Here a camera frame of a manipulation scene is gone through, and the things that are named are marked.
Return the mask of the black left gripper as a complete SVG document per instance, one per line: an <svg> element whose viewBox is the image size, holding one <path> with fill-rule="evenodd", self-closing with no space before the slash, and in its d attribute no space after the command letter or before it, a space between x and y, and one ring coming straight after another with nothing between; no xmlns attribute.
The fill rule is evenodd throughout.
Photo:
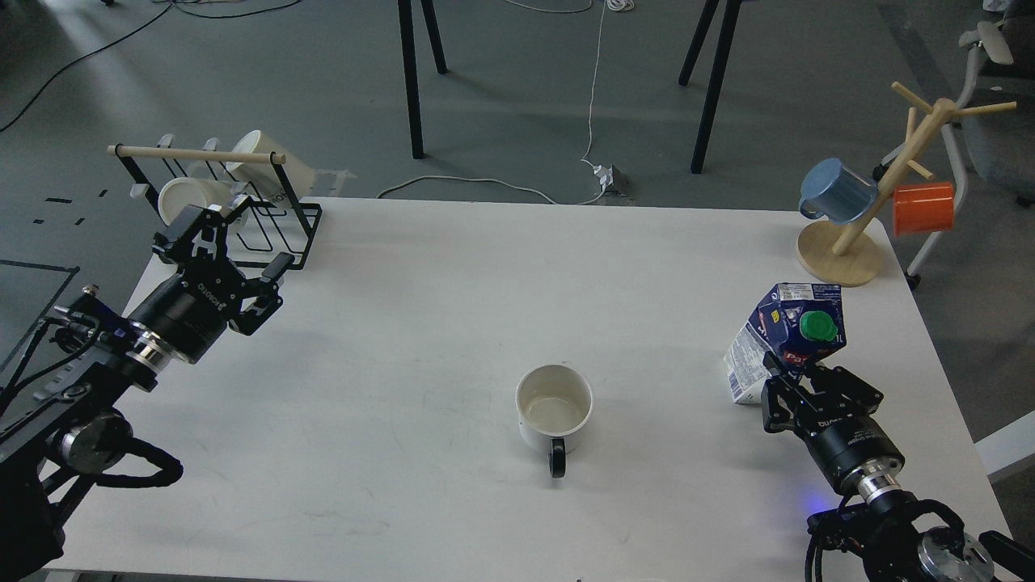
<svg viewBox="0 0 1035 582"><path fill-rule="evenodd" d="M280 309L280 278L294 264L280 253L247 279L228 256L229 224L217 210L189 205L155 233L153 254L176 272L127 317L187 362L200 360L226 329L255 334Z"/></svg>

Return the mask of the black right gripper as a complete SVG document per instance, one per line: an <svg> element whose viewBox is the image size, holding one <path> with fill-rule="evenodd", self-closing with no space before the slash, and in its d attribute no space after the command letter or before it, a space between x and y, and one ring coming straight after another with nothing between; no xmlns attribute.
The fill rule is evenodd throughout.
<svg viewBox="0 0 1035 582"><path fill-rule="evenodd" d="M873 419L884 394L849 369L815 365L814 392L792 380L776 355L765 355L763 430L793 431L839 495L884 495L901 490L901 450Z"/></svg>

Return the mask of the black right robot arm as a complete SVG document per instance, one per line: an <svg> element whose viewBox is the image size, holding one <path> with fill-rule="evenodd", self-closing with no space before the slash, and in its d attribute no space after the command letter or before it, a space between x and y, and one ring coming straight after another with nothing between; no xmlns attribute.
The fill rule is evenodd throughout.
<svg viewBox="0 0 1035 582"><path fill-rule="evenodd" d="M827 551L859 557L870 581L995 581L1000 568L1034 578L1027 546L994 530L973 537L949 506L903 489L901 450L873 419L884 398L877 388L842 367L809 365L802 386L774 353L763 365L764 430L794 433L840 496L807 519L806 581L823 579Z"/></svg>

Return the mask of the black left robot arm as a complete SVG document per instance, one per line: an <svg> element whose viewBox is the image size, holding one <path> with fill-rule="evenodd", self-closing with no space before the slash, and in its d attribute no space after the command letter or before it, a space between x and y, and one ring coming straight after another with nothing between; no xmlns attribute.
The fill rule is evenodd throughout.
<svg viewBox="0 0 1035 582"><path fill-rule="evenodd" d="M230 217L188 206L154 237L153 251L176 272L129 316L84 291L56 327L66 373L33 408L2 427L2 578L19 581L59 559L64 525L93 487L169 487L181 461L134 436L116 409L129 388L149 391L173 360L195 363L228 331L254 334L280 309L280 253L248 279L228 255Z"/></svg>

